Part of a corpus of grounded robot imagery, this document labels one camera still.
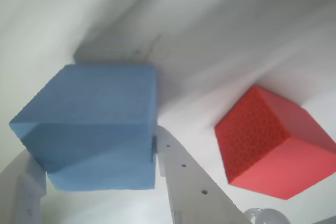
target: blue foam block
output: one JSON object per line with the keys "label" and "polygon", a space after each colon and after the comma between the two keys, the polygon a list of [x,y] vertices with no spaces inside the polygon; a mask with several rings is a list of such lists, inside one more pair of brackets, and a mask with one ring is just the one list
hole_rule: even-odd
{"label": "blue foam block", "polygon": [[10,122],[69,191],[154,188],[155,125],[149,65],[67,65]]}

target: foam block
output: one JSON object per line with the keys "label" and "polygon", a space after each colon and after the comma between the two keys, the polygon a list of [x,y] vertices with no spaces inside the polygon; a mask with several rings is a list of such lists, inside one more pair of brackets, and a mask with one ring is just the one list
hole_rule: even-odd
{"label": "foam block", "polygon": [[67,65],[10,127],[58,189],[152,189],[156,75],[148,65]]}
{"label": "foam block", "polygon": [[336,144],[309,113],[258,86],[215,132],[233,186],[289,199],[336,171]]}

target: white plastic part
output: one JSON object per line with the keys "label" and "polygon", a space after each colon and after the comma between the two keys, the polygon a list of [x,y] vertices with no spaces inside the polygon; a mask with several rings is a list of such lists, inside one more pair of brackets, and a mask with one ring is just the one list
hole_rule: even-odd
{"label": "white plastic part", "polygon": [[290,224],[285,215],[274,209],[252,208],[244,214],[249,220],[255,217],[253,224]]}
{"label": "white plastic part", "polygon": [[0,223],[41,224],[40,199],[46,194],[46,172],[22,151],[0,173]]}
{"label": "white plastic part", "polygon": [[156,137],[174,224],[251,224],[166,129],[158,126]]}

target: red cube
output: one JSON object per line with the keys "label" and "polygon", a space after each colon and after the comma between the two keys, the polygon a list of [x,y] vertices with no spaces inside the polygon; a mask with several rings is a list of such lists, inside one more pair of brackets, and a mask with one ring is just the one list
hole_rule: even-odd
{"label": "red cube", "polygon": [[308,112],[258,86],[215,132],[233,186],[289,199],[336,171],[336,143]]}

